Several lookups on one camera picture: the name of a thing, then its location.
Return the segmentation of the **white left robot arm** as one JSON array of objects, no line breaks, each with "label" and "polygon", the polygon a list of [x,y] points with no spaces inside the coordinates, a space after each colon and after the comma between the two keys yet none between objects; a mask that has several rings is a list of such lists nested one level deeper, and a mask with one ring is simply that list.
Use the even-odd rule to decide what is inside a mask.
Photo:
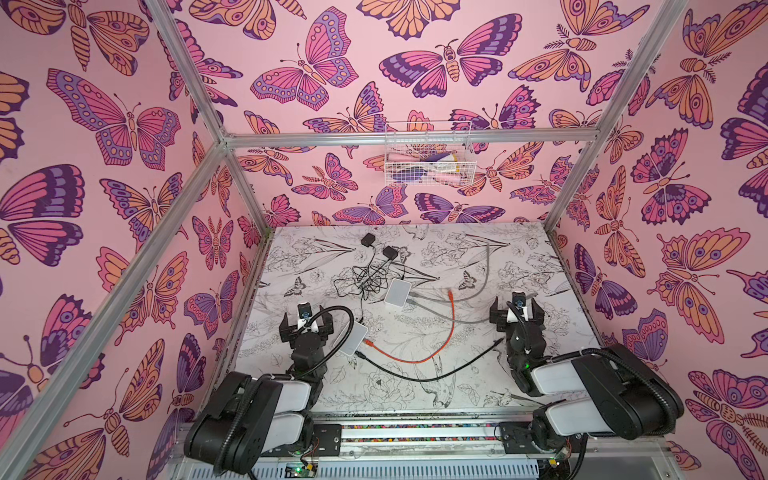
[{"label": "white left robot arm", "polygon": [[291,366],[258,377],[228,373],[186,434],[186,458],[210,466],[217,477],[233,473],[254,479],[263,454],[286,450],[302,456],[318,444],[310,410],[329,361],[351,339],[356,319],[342,305],[313,311],[302,303],[297,313],[295,320],[285,315],[278,328],[291,349]]}]

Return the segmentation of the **white network switch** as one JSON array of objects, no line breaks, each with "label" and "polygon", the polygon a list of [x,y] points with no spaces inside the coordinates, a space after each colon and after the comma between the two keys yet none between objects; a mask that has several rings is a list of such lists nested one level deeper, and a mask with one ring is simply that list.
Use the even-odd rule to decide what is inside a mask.
[{"label": "white network switch", "polygon": [[360,348],[360,345],[366,339],[368,334],[368,328],[359,322],[355,322],[352,328],[352,332],[347,339],[341,343],[339,352],[343,355],[351,357]]},{"label": "white network switch", "polygon": [[402,309],[410,296],[412,284],[401,279],[393,279],[388,287],[384,297],[386,306],[396,309]]}]

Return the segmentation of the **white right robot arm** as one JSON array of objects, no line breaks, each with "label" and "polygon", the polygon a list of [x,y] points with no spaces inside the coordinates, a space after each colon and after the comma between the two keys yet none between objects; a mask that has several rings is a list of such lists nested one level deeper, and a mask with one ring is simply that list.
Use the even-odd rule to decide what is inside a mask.
[{"label": "white right robot arm", "polygon": [[681,398],[634,353],[617,344],[548,355],[544,320],[542,307],[520,292],[489,308],[489,322],[504,335],[506,368],[523,394],[578,396],[538,408],[515,435],[553,451],[579,434],[635,440],[675,430],[684,415]]}]

